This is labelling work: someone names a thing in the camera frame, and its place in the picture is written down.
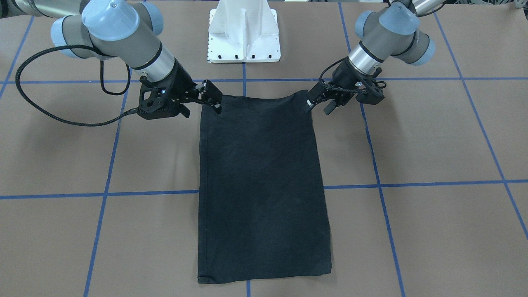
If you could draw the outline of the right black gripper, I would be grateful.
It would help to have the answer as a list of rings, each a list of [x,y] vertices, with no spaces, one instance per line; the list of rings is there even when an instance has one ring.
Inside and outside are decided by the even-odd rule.
[[[161,95],[164,109],[175,109],[184,103],[197,103],[211,107],[217,114],[222,113],[223,93],[210,80],[203,80],[198,85],[194,83],[178,60],[174,61],[173,69],[159,87],[165,91]]]

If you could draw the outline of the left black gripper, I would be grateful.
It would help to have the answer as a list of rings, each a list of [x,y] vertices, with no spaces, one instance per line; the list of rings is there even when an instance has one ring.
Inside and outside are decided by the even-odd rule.
[[[330,82],[325,82],[324,74],[333,66],[337,68],[332,73]],[[323,109],[325,115],[330,115],[336,108],[347,105],[358,93],[358,79],[355,70],[352,70],[346,62],[334,62],[328,66],[319,76],[319,82],[307,93],[304,113],[309,113],[322,102],[329,100]]]

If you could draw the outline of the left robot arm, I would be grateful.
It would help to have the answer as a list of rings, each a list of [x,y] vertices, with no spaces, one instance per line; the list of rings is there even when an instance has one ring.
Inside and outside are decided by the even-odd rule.
[[[355,22],[355,34],[360,41],[351,52],[334,62],[332,79],[325,82],[319,76],[308,92],[304,111],[327,101],[326,114],[351,99],[376,105],[384,100],[386,83],[377,81],[381,65],[394,57],[406,64],[420,66],[434,55],[434,40],[419,30],[420,18],[441,9],[443,0],[392,0],[381,11],[365,11]]]

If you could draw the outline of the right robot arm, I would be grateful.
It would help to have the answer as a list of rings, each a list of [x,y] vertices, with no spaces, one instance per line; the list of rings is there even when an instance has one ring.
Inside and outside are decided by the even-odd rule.
[[[53,51],[105,61],[119,57],[140,76],[137,113],[145,120],[190,116],[186,103],[221,113],[222,92],[211,81],[197,85],[158,38],[160,10],[150,2],[124,0],[2,0],[1,17],[54,18]]]

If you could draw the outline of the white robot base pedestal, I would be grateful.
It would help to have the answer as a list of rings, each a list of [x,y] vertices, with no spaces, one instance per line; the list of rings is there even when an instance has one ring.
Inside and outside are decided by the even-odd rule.
[[[266,0],[220,0],[209,12],[209,63],[281,59],[277,11]]]

